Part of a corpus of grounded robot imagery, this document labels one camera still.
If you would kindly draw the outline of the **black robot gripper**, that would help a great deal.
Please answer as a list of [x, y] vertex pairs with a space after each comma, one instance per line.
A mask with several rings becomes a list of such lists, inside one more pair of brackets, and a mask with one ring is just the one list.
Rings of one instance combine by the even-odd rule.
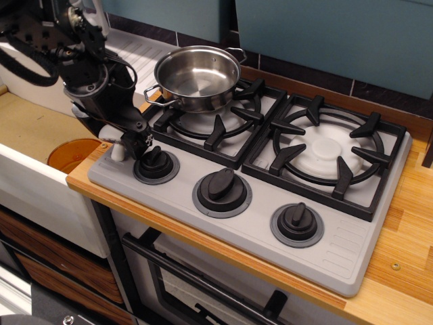
[[129, 63], [119, 57], [66, 60], [63, 80], [72, 113], [89, 132], [99, 138], [101, 129], [111, 125], [124, 132], [120, 141], [133, 159], [145, 154], [154, 137], [133, 105], [137, 74]]

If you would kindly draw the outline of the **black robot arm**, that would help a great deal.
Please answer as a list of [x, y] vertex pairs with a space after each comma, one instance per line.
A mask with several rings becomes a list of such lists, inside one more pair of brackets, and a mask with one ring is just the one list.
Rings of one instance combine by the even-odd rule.
[[5, 51], [1, 65], [39, 87], [64, 82], [75, 117], [94, 135], [109, 125], [120, 145], [140, 160], [152, 145], [147, 121], [133, 105], [138, 80], [133, 67], [106, 49], [103, 28], [70, 1], [2, 1], [1, 42], [38, 64], [40, 75]]

